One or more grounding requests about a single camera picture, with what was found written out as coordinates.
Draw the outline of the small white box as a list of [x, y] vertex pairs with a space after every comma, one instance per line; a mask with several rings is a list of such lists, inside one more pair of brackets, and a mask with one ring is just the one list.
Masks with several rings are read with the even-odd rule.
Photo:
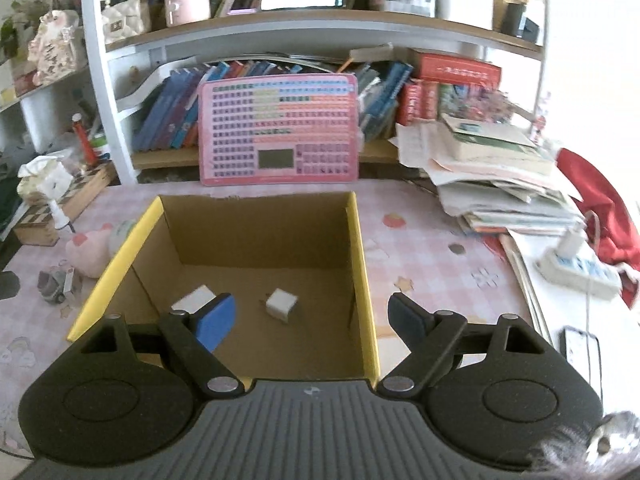
[[194, 314], [201, 308], [207, 306], [216, 298], [216, 295], [206, 286], [201, 285], [193, 292], [176, 301], [172, 306], [173, 311], [183, 311], [187, 314]]

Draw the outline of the white USB charger cube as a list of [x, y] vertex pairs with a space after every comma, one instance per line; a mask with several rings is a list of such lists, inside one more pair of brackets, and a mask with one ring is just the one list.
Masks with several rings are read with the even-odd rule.
[[292, 294], [292, 292], [276, 288], [273, 292], [265, 296], [264, 299], [260, 300], [260, 304], [272, 318], [288, 324], [292, 312], [298, 305], [298, 297]]

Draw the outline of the pink plush toy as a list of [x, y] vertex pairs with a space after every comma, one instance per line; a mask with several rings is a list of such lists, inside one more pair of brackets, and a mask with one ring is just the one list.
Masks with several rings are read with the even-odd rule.
[[76, 233], [65, 245], [66, 259], [85, 278], [97, 280], [111, 261], [110, 242], [113, 226]]

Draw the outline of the grey toy truck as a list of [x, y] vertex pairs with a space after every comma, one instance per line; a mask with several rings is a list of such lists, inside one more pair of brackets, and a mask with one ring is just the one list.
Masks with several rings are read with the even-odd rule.
[[64, 269], [39, 272], [37, 280], [38, 292], [49, 304], [62, 304], [72, 296], [65, 296], [62, 292], [65, 272], [66, 270]]

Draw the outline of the white spray bottle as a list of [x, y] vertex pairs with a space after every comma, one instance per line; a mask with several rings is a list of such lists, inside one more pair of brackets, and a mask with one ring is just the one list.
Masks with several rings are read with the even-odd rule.
[[51, 217], [54, 223], [54, 227], [58, 232], [64, 233], [75, 233], [75, 228], [73, 226], [72, 220], [70, 217], [64, 212], [62, 207], [58, 204], [56, 200], [49, 200], [48, 205], [51, 211]]

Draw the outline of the white green tissue pack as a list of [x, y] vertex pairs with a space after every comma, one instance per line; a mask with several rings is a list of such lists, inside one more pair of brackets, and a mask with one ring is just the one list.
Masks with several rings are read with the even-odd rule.
[[119, 222], [111, 229], [110, 237], [108, 238], [108, 253], [111, 257], [114, 257], [122, 247], [122, 244], [126, 242], [127, 237], [136, 226], [137, 222], [134, 220], [126, 220]]

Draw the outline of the white red medicine box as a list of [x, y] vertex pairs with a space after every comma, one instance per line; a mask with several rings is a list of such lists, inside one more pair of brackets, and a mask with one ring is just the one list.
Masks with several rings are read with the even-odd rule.
[[74, 268], [68, 268], [65, 272], [62, 292], [65, 296], [74, 296], [78, 291], [78, 276]]

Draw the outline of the pink checked tablecloth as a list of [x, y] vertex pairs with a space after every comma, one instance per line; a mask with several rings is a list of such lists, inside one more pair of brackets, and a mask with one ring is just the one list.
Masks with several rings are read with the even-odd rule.
[[[386, 323], [386, 304], [401, 290], [427, 310], [458, 311], [470, 321], [495, 322], [503, 312], [529, 316], [498, 240], [466, 236], [423, 184], [359, 180], [357, 195], [375, 324]], [[26, 387], [66, 347], [78, 311], [52, 306], [37, 289], [41, 270], [66, 259], [63, 244], [23, 246], [6, 265], [20, 287], [1, 300], [1, 456], [29, 456], [17, 425]]]

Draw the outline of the white power strip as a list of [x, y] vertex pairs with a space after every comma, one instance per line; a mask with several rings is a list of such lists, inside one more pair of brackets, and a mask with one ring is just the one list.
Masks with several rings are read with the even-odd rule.
[[602, 300], [612, 300], [622, 291], [616, 267], [589, 252], [586, 234], [579, 226], [567, 229], [554, 246], [548, 247], [536, 267], [548, 282]]

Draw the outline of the wooden chess box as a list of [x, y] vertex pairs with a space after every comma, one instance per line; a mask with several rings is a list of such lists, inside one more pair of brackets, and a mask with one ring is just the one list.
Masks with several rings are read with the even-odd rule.
[[[112, 162], [99, 164], [83, 176], [78, 174], [58, 201], [58, 206], [74, 222], [115, 178], [116, 171]], [[51, 247], [58, 241], [58, 231], [46, 203], [29, 205], [12, 232], [23, 245], [28, 246]]]

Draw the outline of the red cloth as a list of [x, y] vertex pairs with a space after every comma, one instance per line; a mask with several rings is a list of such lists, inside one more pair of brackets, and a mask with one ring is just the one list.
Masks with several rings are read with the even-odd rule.
[[589, 239], [599, 259], [623, 271], [622, 298], [632, 310], [639, 305], [639, 232], [620, 194], [591, 162], [561, 148], [556, 166], [570, 180], [582, 198], [577, 207], [582, 214], [592, 211], [600, 221], [600, 235], [596, 224], [587, 221]]

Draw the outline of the floral tissue pack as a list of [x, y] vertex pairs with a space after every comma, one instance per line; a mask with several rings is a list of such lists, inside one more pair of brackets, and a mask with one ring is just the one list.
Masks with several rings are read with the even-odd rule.
[[52, 156], [39, 156], [23, 164], [17, 177], [17, 194], [29, 205], [59, 202], [74, 180], [62, 162]]

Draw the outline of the row of colourful books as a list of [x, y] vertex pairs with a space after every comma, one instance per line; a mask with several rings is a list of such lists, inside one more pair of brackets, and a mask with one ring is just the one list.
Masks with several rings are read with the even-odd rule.
[[362, 78], [378, 76], [369, 64], [350, 74], [270, 73], [275, 67], [259, 60], [176, 70], [160, 86], [132, 149], [178, 150], [192, 129], [223, 148], [244, 146], [250, 136], [358, 130]]

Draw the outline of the white bookshelf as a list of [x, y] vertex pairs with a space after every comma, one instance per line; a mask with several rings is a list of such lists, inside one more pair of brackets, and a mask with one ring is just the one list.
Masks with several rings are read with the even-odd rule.
[[[7, 6], [13, 0], [1, 0]], [[544, 60], [538, 44], [467, 24], [420, 15], [366, 10], [281, 10], [214, 18], [149, 32], [108, 46], [103, 39], [100, 0], [73, 0], [84, 18], [91, 81], [120, 182], [137, 183], [142, 168], [186, 166], [198, 156], [141, 154], [131, 151], [134, 123], [117, 108], [139, 80], [158, 66], [180, 58], [198, 62], [247, 54], [310, 54], [347, 58], [350, 50], [390, 42], [399, 51], [435, 49], [485, 58], [501, 50]]]

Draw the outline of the furry grey keychain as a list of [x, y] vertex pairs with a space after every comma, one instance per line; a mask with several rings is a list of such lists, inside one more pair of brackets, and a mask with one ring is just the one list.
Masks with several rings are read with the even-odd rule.
[[605, 415], [592, 429], [560, 427], [529, 454], [528, 471], [548, 479], [638, 479], [639, 417]]

